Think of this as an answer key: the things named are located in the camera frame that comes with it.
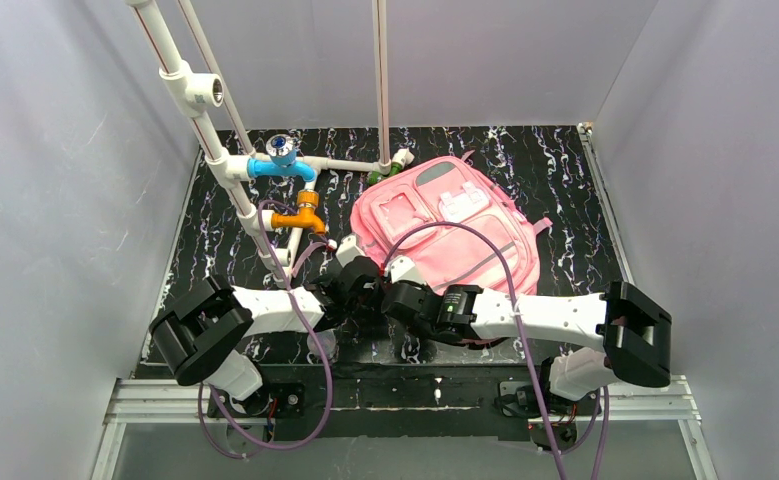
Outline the pink student backpack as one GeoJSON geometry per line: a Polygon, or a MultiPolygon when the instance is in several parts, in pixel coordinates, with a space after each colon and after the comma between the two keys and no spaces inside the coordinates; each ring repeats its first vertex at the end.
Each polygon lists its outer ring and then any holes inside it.
{"type": "Polygon", "coordinates": [[[350,226],[377,264],[387,256],[412,260],[428,285],[453,284],[519,294],[538,290],[537,237],[552,225],[528,219],[512,198],[462,158],[425,161],[365,190],[350,226]]]}

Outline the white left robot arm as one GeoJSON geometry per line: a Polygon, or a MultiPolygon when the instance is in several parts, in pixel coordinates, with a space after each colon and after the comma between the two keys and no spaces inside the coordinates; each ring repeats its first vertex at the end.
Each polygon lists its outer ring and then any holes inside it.
{"type": "Polygon", "coordinates": [[[207,383],[242,401],[263,386],[256,364],[237,351],[243,338],[336,329],[376,296],[379,273],[373,260],[357,256],[291,292],[212,275],[155,317],[149,333],[179,385],[207,383]]]}

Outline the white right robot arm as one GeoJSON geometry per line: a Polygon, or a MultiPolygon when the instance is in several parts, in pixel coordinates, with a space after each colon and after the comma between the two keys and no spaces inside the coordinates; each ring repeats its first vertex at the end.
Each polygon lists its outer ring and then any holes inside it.
{"type": "Polygon", "coordinates": [[[672,316],[628,282],[571,297],[517,294],[452,285],[442,293],[400,281],[380,311],[434,341],[525,338],[569,343],[576,351],[552,360],[548,392],[577,401],[616,381],[646,388],[671,383],[672,316]]]}

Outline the clear plastic cup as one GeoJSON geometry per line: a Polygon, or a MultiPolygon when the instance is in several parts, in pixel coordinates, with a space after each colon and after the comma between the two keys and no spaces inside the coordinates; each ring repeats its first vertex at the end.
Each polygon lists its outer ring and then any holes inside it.
{"type": "Polygon", "coordinates": [[[307,347],[311,357],[316,363],[321,363],[321,352],[330,363],[333,363],[338,355],[338,342],[334,330],[316,332],[315,337],[307,336],[307,347]]]}

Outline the orange plastic tap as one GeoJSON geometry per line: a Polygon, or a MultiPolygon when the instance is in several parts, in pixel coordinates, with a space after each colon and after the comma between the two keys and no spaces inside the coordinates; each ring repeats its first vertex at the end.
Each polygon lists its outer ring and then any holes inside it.
{"type": "Polygon", "coordinates": [[[327,227],[316,213],[319,205],[319,194],[311,189],[301,190],[297,195],[297,211],[295,214],[284,215],[273,213],[270,225],[273,229],[302,228],[311,230],[317,235],[326,235],[327,227]]]}

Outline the blue plastic tap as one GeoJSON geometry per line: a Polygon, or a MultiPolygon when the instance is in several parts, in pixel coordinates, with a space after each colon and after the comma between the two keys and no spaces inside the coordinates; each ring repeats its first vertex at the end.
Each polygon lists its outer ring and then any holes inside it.
{"type": "Polygon", "coordinates": [[[265,144],[269,160],[250,158],[247,173],[250,178],[262,176],[300,177],[305,182],[317,178],[316,171],[297,158],[295,140],[288,134],[272,136],[265,144]]]}

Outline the black front mounting rail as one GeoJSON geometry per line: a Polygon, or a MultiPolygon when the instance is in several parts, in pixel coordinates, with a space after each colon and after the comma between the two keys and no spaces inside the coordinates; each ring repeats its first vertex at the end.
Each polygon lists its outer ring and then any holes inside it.
{"type": "MultiPolygon", "coordinates": [[[[325,406],[325,372],[319,365],[271,364],[260,368],[263,385],[247,400],[225,392],[219,408],[208,396],[202,411],[231,415],[251,433],[273,429],[272,440],[300,440],[317,426],[325,406]]],[[[542,439],[544,430],[523,364],[380,365],[332,368],[331,413],[322,438],[495,437],[542,439]]]]}

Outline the white PVC pipe frame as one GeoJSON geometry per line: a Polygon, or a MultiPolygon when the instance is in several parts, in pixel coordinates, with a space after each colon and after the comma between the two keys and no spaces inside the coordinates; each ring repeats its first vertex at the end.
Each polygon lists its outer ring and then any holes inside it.
{"type": "MultiPolygon", "coordinates": [[[[177,6],[207,68],[204,72],[193,71],[182,57],[157,2],[130,1],[127,5],[154,53],[159,77],[198,140],[209,171],[235,208],[242,230],[256,246],[258,257],[270,272],[274,284],[283,286],[294,273],[291,258],[298,251],[305,229],[289,228],[292,232],[288,244],[283,248],[272,246],[265,237],[273,229],[270,225],[272,215],[249,199],[242,184],[253,179],[247,173],[248,160],[269,160],[269,156],[258,152],[250,140],[249,131],[222,76],[193,3],[180,1],[177,6]]],[[[305,182],[307,187],[315,186],[324,171],[386,173],[389,170],[387,7],[383,1],[373,1],[370,9],[377,93],[378,157],[372,162],[310,155],[297,157],[317,173],[314,181],[305,182]]]]}

